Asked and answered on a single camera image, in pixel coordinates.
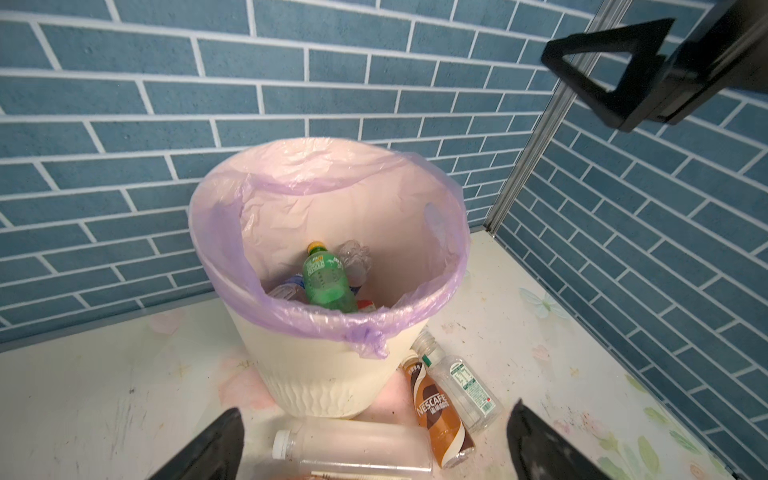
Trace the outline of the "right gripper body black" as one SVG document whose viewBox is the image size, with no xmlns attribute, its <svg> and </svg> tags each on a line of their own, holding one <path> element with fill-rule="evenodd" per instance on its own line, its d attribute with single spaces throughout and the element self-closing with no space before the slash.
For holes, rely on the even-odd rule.
<svg viewBox="0 0 768 480">
<path fill-rule="evenodd" d="M 724 89 L 767 92 L 767 2 L 718 1 L 665 61 L 647 119 L 675 125 Z"/>
</svg>

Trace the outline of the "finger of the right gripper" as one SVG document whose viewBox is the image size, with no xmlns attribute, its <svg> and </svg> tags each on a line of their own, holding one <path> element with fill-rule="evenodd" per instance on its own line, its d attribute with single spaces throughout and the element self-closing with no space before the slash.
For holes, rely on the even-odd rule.
<svg viewBox="0 0 768 480">
<path fill-rule="evenodd" d="M 663 18 L 553 40 L 541 62 L 608 127 L 630 132 L 651 116 L 668 71 L 660 52 L 675 20 Z"/>
</svg>

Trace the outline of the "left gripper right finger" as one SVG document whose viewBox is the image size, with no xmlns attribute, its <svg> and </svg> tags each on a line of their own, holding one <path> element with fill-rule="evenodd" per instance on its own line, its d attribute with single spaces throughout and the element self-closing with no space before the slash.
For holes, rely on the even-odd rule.
<svg viewBox="0 0 768 480">
<path fill-rule="evenodd" d="M 517 477 L 523 480 L 608 480 L 586 456 L 528 408 L 514 405 L 506 438 Z"/>
</svg>

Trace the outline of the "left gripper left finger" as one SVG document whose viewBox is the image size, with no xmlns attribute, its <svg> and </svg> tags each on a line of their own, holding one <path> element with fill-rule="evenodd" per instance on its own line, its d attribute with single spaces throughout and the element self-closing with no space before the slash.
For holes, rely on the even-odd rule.
<svg viewBox="0 0 768 480">
<path fill-rule="evenodd" d="M 242 460 L 245 430 L 238 408 L 223 412 L 150 480 L 235 480 Z"/>
</svg>

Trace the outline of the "green plastic bottle yellow cap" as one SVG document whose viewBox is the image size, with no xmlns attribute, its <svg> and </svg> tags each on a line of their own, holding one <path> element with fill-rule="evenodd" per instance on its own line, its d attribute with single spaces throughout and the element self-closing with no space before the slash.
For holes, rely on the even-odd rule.
<svg viewBox="0 0 768 480">
<path fill-rule="evenodd" d="M 341 260 L 319 241 L 307 246 L 307 254 L 302 272 L 309 303 L 342 313 L 356 313 L 357 301 Z"/>
</svg>

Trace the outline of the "clear bottle blue label white cap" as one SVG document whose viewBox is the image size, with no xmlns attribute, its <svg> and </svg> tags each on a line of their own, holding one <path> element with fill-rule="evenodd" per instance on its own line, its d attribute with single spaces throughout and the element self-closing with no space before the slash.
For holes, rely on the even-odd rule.
<svg viewBox="0 0 768 480">
<path fill-rule="evenodd" d="M 295 274 L 280 285 L 273 288 L 268 296 L 273 299 L 295 301 L 302 304 L 308 303 L 304 279 L 301 274 Z"/>
</svg>

